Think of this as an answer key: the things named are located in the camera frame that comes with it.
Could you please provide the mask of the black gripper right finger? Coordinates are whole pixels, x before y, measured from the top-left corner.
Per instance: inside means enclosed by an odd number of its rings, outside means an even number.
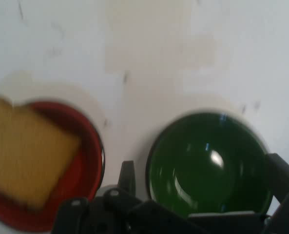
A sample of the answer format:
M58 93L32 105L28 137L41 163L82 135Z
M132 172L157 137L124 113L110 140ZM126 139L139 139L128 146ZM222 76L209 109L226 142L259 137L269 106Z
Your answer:
M267 154L267 183L280 205L265 227L267 234L289 234L289 164L278 154Z

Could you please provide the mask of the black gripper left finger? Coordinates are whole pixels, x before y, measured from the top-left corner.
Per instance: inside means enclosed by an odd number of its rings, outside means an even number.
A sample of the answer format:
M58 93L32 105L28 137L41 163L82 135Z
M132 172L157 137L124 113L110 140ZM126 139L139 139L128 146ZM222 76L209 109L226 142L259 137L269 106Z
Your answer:
M92 201L63 202L53 225L55 234L201 234L203 229L154 201L135 196L135 167L124 161L118 183Z

